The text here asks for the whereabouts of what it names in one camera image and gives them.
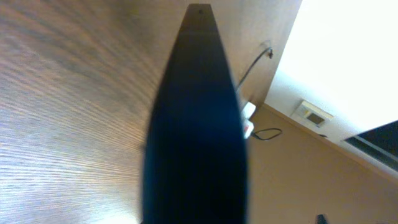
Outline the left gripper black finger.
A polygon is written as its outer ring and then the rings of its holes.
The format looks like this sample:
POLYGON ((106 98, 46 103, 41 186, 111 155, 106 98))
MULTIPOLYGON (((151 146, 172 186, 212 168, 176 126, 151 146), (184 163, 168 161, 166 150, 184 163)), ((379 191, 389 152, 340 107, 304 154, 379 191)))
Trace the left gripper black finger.
POLYGON ((236 89, 209 4, 190 4, 154 101, 144 223, 245 223, 248 159, 236 89))

